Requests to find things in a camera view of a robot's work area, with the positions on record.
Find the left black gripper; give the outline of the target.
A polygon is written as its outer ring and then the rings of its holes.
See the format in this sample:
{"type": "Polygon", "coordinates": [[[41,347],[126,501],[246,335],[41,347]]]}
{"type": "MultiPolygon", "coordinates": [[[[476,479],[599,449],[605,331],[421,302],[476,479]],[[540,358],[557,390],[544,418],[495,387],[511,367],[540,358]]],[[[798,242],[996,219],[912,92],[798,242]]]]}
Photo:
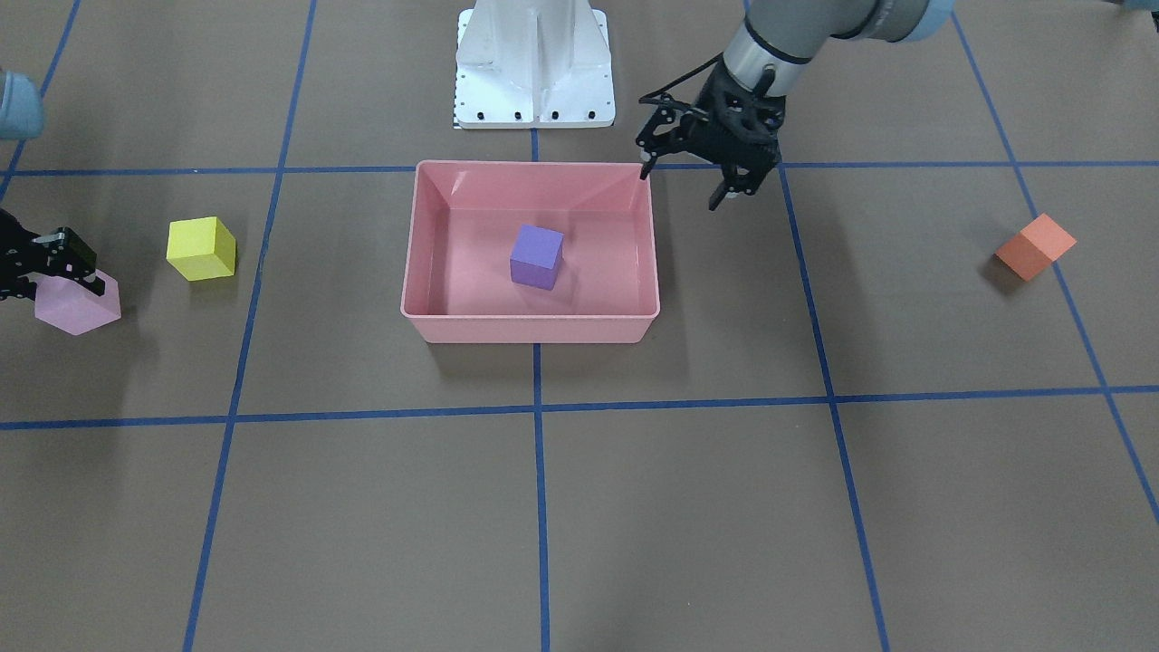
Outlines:
{"type": "Polygon", "coordinates": [[[715,211],[728,197],[756,195],[771,170],[780,164],[779,131],[786,119],[786,96],[758,96],[739,85],[724,63],[714,63],[695,107],[655,107],[635,142],[649,177],[659,157],[690,152],[712,162],[722,175],[708,199],[715,211]]]}

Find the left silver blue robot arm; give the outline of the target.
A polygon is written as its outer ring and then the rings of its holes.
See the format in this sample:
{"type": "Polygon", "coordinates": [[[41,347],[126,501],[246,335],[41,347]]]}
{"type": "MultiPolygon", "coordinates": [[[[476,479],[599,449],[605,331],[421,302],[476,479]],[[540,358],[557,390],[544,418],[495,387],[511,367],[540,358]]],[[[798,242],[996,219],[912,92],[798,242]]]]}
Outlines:
{"type": "Polygon", "coordinates": [[[710,210],[756,195],[782,161],[788,91],[828,41],[924,41],[952,12],[952,1],[751,1],[720,53],[637,98],[653,107],[635,137],[640,178],[686,153],[722,175],[710,210]]]}

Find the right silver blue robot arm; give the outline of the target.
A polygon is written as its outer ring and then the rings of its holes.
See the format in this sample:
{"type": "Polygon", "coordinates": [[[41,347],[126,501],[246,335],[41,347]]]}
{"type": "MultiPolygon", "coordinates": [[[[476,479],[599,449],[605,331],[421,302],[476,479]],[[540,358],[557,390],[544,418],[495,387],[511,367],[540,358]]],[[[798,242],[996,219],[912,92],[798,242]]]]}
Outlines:
{"type": "MultiPolygon", "coordinates": [[[[44,107],[32,79],[3,69],[1,138],[24,140],[41,135],[44,107]]],[[[8,211],[1,211],[1,300],[34,301],[38,283],[32,274],[63,278],[103,296],[105,281],[99,277],[99,255],[70,227],[48,235],[24,228],[8,211]]]]}

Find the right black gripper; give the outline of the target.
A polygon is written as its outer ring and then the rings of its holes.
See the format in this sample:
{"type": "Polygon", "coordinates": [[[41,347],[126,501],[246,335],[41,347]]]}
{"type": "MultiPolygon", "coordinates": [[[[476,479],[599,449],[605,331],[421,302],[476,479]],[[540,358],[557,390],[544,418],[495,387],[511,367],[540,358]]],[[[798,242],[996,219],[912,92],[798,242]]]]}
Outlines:
{"type": "Polygon", "coordinates": [[[38,271],[54,271],[54,277],[75,283],[104,296],[105,281],[99,276],[99,255],[70,227],[38,235],[24,228],[16,217],[1,211],[1,301],[8,298],[34,302],[37,284],[28,277],[38,271]]]}

